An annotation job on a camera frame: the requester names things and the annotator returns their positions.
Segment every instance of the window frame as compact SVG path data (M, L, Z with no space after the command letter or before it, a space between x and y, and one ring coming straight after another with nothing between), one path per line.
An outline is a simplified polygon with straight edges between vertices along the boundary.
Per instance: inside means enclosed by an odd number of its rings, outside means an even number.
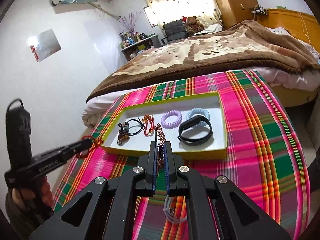
M148 15L146 14L146 10L145 10L145 8L148 8L148 7L150 7L150 6L146 6L146 7L144 7L144 8L143 8L143 12L144 12L144 14L145 14L146 18L148 19L148 22L149 22L149 24L150 24L151 28L153 28L153 27L158 26L158 24L156 24L156 25L152 25L152 24L151 24L151 22L150 22L150 20L149 20L149 18L148 18Z

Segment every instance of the brown blanket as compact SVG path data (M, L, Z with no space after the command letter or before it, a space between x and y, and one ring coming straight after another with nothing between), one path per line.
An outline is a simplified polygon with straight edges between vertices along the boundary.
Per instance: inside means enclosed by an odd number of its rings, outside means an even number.
M87 101L110 92L253 66L296 74L320 70L297 39L246 20L226 31L179 40L136 56L98 85Z

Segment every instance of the plaid cloth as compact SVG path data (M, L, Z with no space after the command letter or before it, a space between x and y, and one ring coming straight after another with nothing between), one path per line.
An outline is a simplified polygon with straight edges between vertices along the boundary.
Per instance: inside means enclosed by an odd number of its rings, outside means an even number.
M225 113L227 158L187 161L202 175L225 175L285 228L292 239L305 229L310 205L310 184L301 145L285 110L264 80L253 71L231 71L151 86L120 96L92 135L102 137L123 107L218 91ZM112 155L101 148L85 160L74 158L55 194L58 211L97 176L114 178L131 169L137 158ZM139 197L134 240L187 240L188 225L166 221L164 172L160 170L154 197ZM173 201L175 215L184 217L184 197Z

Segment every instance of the silver bolt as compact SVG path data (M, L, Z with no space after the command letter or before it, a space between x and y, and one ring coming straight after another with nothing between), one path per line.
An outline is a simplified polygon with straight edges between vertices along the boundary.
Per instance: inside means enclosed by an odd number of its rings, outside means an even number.
M94 179L94 182L96 183L96 184L102 184L102 183L104 183L106 181L106 179L104 178L104 177L96 177L95 179Z
M225 176L219 176L218 177L218 182L220 182L220 183L226 183L227 181L228 181L228 179Z
M179 171L181 172L188 172L189 171L189 167L188 166L180 166Z
M143 168L140 167L140 166L135 166L135 167L133 168L133 172L135 172L135 173L140 173L140 172L142 172L142 171L143 171Z

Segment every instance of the blue spiral hair tie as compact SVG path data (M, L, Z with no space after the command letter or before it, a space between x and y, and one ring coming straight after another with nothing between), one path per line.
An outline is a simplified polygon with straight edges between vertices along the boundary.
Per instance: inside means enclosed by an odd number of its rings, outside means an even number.
M194 115L203 115L204 117L206 117L206 119L208 119L210 121L209 112L203 108L194 108L194 109L190 110L186 115L186 121L189 120ZM195 126L206 126L206 125L207 124L202 121L202 122L196 124Z

